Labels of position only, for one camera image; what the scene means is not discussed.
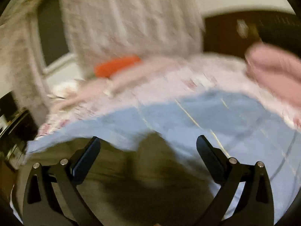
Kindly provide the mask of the pink lace curtain left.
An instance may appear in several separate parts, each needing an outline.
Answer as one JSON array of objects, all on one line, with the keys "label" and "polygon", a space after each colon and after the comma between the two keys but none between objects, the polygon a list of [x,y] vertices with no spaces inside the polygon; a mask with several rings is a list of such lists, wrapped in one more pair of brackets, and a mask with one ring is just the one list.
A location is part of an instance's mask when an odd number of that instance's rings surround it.
[{"label": "pink lace curtain left", "polygon": [[27,108],[38,126],[44,124],[49,104],[39,74],[27,16],[1,26],[1,64],[8,66],[7,80],[17,105]]}]

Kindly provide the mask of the dark cluttered side desk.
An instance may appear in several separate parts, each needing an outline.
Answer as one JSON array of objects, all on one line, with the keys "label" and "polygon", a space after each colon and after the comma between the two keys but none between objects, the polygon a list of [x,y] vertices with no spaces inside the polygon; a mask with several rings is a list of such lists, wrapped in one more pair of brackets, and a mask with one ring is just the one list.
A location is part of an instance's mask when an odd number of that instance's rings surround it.
[{"label": "dark cluttered side desk", "polygon": [[27,142],[37,135],[38,127],[26,108],[19,108],[13,92],[1,97],[1,160],[10,169],[22,165]]}]

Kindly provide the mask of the pink lace curtain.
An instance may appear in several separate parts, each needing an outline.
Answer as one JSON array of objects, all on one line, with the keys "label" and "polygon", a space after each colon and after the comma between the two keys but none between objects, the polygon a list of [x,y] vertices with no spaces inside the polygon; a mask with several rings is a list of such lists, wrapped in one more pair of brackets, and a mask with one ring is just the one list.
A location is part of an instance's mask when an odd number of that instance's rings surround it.
[{"label": "pink lace curtain", "polygon": [[27,16],[1,26],[1,64],[8,66],[7,80],[17,105],[27,108],[38,126],[44,124],[49,104],[39,74]]},{"label": "pink lace curtain", "polygon": [[195,0],[60,0],[67,44],[88,78],[107,60],[197,53],[203,21]]}]

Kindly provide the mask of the dark wooden headboard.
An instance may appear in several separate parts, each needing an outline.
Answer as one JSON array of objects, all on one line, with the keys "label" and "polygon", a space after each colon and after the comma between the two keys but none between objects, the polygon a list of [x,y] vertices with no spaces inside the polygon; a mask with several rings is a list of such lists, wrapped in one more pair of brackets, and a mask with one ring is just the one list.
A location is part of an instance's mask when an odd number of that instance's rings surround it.
[{"label": "dark wooden headboard", "polygon": [[268,43],[300,56],[300,19],[272,10],[235,11],[204,19],[204,51],[244,58],[256,42]]}]

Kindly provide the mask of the red carrot plush pillow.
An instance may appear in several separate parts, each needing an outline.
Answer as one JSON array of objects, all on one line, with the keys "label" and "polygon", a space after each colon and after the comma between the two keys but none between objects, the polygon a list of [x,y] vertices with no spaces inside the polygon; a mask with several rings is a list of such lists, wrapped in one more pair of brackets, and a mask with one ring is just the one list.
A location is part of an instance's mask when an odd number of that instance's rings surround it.
[{"label": "red carrot plush pillow", "polygon": [[114,58],[97,64],[94,68],[94,74],[98,78],[110,78],[115,73],[140,62],[141,58],[137,55]]}]

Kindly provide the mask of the pink cartoon print bed sheet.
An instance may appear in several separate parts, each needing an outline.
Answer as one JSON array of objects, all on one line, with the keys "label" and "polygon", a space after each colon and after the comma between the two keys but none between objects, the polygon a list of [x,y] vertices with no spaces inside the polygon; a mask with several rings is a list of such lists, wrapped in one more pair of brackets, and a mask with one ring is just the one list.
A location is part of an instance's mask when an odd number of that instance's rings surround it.
[{"label": "pink cartoon print bed sheet", "polygon": [[152,75],[116,94],[104,95],[49,113],[38,130],[38,137],[58,131],[72,122],[101,116],[125,107],[143,107],[153,103],[179,101],[181,97],[198,95],[209,90],[243,93],[258,100],[264,108],[277,113],[285,123],[300,129],[300,109],[276,98],[246,75],[242,59],[218,54],[198,54],[177,69]]}]

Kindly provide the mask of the pink pillow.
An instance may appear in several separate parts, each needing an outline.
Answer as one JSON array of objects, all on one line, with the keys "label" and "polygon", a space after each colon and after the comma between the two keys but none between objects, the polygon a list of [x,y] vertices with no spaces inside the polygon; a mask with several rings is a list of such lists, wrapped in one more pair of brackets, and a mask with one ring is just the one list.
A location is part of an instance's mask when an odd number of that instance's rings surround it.
[{"label": "pink pillow", "polygon": [[149,79],[156,73],[177,69],[184,64],[186,64],[186,60],[181,57],[157,56],[145,59],[142,63],[135,64],[115,73],[110,79],[107,90],[110,94],[116,94],[127,87]]},{"label": "pink pillow", "polygon": [[53,104],[50,108],[51,113],[61,111],[79,103],[83,103],[104,95],[104,91],[109,88],[111,81],[107,78],[96,78],[91,81],[81,80],[81,86],[75,96],[67,99],[53,98]]}]

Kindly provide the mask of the pink pillow right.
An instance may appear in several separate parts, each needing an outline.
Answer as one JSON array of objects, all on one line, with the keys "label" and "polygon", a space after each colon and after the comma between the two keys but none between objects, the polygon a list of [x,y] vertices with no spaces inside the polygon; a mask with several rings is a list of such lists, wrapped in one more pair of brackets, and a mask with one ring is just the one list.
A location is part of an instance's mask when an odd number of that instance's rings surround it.
[{"label": "pink pillow right", "polygon": [[149,79],[156,73],[177,69],[184,64],[186,64],[186,60],[181,57],[157,56],[145,59],[142,63],[135,64],[115,73],[110,79],[107,90],[110,94],[116,94],[127,87]]}]

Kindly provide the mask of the dark olive puffer jacket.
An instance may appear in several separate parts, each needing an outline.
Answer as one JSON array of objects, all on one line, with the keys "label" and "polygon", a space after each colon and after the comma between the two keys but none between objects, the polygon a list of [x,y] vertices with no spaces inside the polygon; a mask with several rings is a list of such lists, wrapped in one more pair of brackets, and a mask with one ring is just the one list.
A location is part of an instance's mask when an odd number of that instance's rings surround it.
[{"label": "dark olive puffer jacket", "polygon": [[[27,159],[17,176],[15,196],[23,216],[24,192],[32,166],[70,159],[91,138],[60,142]],[[213,200],[206,176],[195,176],[157,133],[133,150],[100,140],[101,148],[77,190],[100,225],[192,225]],[[64,215],[74,217],[57,183],[52,187]]]}]

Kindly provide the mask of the window with white frame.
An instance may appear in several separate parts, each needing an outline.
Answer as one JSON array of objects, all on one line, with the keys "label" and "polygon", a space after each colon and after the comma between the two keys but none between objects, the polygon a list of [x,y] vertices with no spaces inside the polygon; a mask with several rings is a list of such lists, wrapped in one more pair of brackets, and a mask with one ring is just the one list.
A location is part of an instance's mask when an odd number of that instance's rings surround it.
[{"label": "window with white frame", "polygon": [[44,75],[77,59],[67,44],[60,0],[40,0],[32,19],[39,67]]}]

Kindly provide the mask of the rolled pink quilt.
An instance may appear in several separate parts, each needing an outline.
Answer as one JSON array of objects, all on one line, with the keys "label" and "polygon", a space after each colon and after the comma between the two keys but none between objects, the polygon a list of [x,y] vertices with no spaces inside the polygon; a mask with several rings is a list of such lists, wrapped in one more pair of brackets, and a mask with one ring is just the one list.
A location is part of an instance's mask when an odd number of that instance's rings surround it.
[{"label": "rolled pink quilt", "polygon": [[246,74],[278,98],[300,107],[300,58],[280,47],[262,42],[245,53]]}]

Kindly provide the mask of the pink pillow left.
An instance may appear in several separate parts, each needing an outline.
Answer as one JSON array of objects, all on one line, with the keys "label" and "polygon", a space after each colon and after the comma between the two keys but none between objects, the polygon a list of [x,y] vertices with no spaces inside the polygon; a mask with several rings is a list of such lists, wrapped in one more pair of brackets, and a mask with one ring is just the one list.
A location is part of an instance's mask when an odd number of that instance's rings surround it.
[{"label": "pink pillow left", "polygon": [[53,104],[50,108],[51,113],[61,111],[79,103],[83,103],[104,95],[104,91],[109,88],[111,81],[107,78],[96,78],[91,81],[81,80],[81,86],[75,96],[67,99],[53,98]]}]

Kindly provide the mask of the floral white pillow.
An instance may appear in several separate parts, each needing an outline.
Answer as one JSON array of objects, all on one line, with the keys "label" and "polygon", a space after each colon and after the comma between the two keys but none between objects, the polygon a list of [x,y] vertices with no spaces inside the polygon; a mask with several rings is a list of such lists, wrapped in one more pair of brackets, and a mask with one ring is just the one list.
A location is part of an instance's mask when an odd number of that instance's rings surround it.
[{"label": "floral white pillow", "polygon": [[52,88],[50,94],[47,96],[49,98],[60,98],[60,99],[67,99],[71,96],[75,96],[79,91],[81,86],[81,80],[70,80],[62,82]]}]

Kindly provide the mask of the light blue bed sheet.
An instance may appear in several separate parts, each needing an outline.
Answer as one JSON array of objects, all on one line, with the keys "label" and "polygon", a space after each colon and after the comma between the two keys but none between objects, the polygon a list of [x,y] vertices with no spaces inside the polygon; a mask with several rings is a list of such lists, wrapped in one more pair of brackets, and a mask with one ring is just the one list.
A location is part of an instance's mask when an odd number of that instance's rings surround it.
[{"label": "light blue bed sheet", "polygon": [[27,159],[60,142],[94,136],[117,148],[133,150],[150,133],[159,134],[195,176],[207,177],[213,197],[219,186],[198,154],[198,136],[206,136],[213,146],[241,163],[262,161],[271,182],[275,220],[286,212],[300,188],[300,132],[257,100],[223,91],[128,107],[68,124],[30,142]]}]

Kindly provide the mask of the pink lace curtain centre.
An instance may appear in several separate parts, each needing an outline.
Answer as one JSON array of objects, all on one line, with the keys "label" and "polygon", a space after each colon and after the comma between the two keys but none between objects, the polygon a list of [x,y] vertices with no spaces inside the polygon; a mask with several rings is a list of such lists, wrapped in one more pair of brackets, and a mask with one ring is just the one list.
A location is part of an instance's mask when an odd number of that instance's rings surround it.
[{"label": "pink lace curtain centre", "polygon": [[203,21],[195,0],[60,0],[67,44],[88,78],[107,60],[197,53]]}]

